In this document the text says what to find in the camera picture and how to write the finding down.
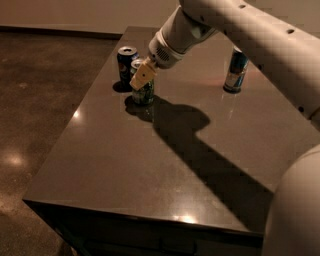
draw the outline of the table top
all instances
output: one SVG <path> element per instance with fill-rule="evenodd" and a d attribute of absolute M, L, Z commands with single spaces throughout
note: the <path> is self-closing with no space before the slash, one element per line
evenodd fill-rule
<path fill-rule="evenodd" d="M 126 30 L 24 199 L 263 232 L 281 176 L 320 134 L 252 64 L 241 93 L 222 89 L 221 33 L 159 70 L 154 103 L 136 106 L 115 90 L 117 50 L 146 56 L 156 31 Z"/>

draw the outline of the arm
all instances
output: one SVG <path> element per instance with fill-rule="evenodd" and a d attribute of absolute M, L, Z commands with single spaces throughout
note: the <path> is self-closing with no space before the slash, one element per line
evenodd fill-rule
<path fill-rule="evenodd" d="M 180 4 L 151 40 L 149 60 L 137 72 L 133 87 L 143 86 L 144 79 L 156 74 L 156 67 L 172 67 L 193 45 L 219 30 L 306 118 L 320 127 L 318 38 L 243 1 L 181 0 Z"/>

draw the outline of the baseboard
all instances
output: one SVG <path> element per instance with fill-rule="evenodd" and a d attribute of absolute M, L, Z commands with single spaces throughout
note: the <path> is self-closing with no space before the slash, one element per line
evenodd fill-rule
<path fill-rule="evenodd" d="M 1 25 L 0 25 L 0 32 L 40 34 L 40 35 L 52 35 L 52 36 L 88 37 L 88 38 L 109 39 L 109 40 L 119 40 L 122 36 L 122 34 L 114 34 L 114 33 L 45 29 L 45 28 L 25 28 L 25 27 L 12 27 L 12 26 L 1 26 Z"/>

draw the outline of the can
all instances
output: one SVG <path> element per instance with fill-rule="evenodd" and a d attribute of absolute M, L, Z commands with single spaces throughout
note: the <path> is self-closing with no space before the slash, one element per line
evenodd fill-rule
<path fill-rule="evenodd" d="M 131 62 L 139 57 L 137 48 L 133 46 L 123 46 L 118 50 L 117 60 L 119 66 L 119 75 L 124 90 L 131 91 L 130 86 L 130 68 Z"/>
<path fill-rule="evenodd" d="M 138 58 L 131 63 L 130 76 L 131 78 L 137 72 L 141 63 L 144 61 L 142 58 Z M 154 80 L 152 79 L 146 83 L 142 88 L 136 90 L 132 88 L 132 99 L 138 105 L 147 105 L 153 102 L 154 95 Z"/>
<path fill-rule="evenodd" d="M 239 93 L 241 91 L 241 85 L 247 71 L 248 63 L 249 59 L 239 48 L 234 46 L 228 74 L 223 86 L 225 91 L 229 93 Z"/>

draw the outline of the floor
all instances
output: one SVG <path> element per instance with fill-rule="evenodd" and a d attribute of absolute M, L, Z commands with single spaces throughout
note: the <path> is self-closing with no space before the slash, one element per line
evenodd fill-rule
<path fill-rule="evenodd" d="M 69 256 L 23 202 L 117 40 L 0 33 L 0 255 Z"/>

